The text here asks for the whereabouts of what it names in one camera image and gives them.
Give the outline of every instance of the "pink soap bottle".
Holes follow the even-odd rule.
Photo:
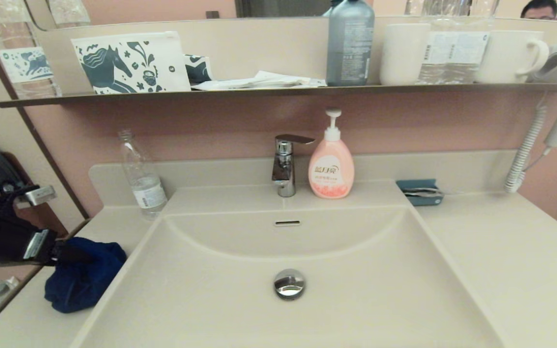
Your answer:
[[[341,131],[336,127],[341,109],[327,108],[325,113],[331,117],[331,123],[311,157],[309,183],[318,197],[343,198],[349,194],[354,183],[354,161],[349,148],[341,140]]]

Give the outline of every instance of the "blue holder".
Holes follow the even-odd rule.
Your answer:
[[[424,180],[397,180],[396,185],[401,191],[409,188],[419,188],[419,187],[426,187],[426,188],[435,188],[438,187],[435,185],[435,179],[424,179]],[[439,205],[442,203],[444,196],[438,197],[416,197],[416,196],[406,196],[406,198],[410,201],[411,205],[415,207],[420,205]]]

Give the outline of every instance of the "glasses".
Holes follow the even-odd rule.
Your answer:
[[[555,16],[544,15],[542,17],[527,17],[526,19],[555,20]]]

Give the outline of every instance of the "mug handle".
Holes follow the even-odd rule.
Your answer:
[[[534,64],[528,69],[519,69],[515,72],[517,76],[528,75],[529,73],[535,73],[539,71],[543,66],[546,64],[547,59],[549,58],[549,46],[541,41],[533,38],[532,40],[528,41],[528,47],[537,47],[537,58],[535,59]]]

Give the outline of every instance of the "white sink basin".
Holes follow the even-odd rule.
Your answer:
[[[74,346],[501,347],[442,254],[408,205],[166,215]],[[307,281],[292,302],[288,268]]]

